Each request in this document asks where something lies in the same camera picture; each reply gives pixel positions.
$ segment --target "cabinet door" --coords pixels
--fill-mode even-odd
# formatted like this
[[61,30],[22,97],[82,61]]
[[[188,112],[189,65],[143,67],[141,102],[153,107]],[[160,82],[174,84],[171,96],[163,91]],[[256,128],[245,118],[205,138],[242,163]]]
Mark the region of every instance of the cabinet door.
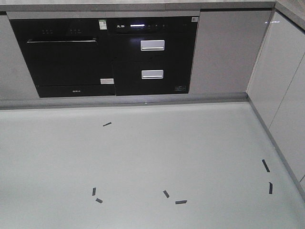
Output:
[[6,15],[0,16],[0,99],[39,98]]
[[190,93],[245,92],[270,14],[201,12]]
[[305,57],[275,115],[270,132],[296,178],[301,180],[305,174]]
[[302,188],[305,190],[305,178],[302,180],[301,186],[302,186]]
[[270,127],[304,52],[305,35],[275,13],[248,90],[267,127]]

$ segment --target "drawer handle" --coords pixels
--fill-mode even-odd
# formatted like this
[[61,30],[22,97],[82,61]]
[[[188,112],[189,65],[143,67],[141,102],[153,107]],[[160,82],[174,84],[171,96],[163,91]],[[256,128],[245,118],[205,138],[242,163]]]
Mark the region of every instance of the drawer handle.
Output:
[[150,50],[150,51],[164,50],[164,47],[142,47],[142,50]]
[[85,41],[33,41],[28,40],[27,43],[68,43],[68,42],[97,42],[95,40],[85,40]]
[[164,51],[165,40],[141,41],[141,51]]
[[143,80],[163,79],[163,70],[142,70]]

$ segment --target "gray floor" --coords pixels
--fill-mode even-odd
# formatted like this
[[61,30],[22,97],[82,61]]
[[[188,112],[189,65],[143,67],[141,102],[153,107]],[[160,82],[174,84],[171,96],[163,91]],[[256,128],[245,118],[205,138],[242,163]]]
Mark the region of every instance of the gray floor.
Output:
[[0,111],[0,228],[303,229],[304,219],[248,103]]

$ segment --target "black appliance panel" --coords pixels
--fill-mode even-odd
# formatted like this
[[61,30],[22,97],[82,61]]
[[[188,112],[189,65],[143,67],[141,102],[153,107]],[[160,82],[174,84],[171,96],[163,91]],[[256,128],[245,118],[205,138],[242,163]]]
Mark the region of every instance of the black appliance panel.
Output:
[[37,86],[38,95],[45,97],[75,97],[115,95],[113,84],[78,86]]
[[[193,56],[195,33],[110,35],[113,61],[186,60]],[[141,51],[141,41],[164,40],[164,51]]]
[[[183,62],[114,62],[117,95],[185,94],[192,59]],[[142,79],[142,70],[163,70],[163,79]]]
[[109,18],[109,34],[196,33],[198,17]]
[[112,78],[107,31],[98,19],[12,20],[35,85],[97,85]]

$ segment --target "white cabinet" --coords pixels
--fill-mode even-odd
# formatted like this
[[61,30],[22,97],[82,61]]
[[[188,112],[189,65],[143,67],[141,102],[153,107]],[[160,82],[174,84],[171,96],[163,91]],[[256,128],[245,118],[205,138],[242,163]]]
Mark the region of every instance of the white cabinet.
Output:
[[305,174],[305,57],[269,130],[296,178],[301,180]]
[[275,13],[247,91],[267,127],[270,127],[304,52],[305,35]]
[[305,190],[305,178],[302,180],[301,186],[302,186],[302,188]]
[[245,92],[270,14],[201,12],[190,93]]
[[39,98],[6,15],[0,16],[0,50],[0,99]]

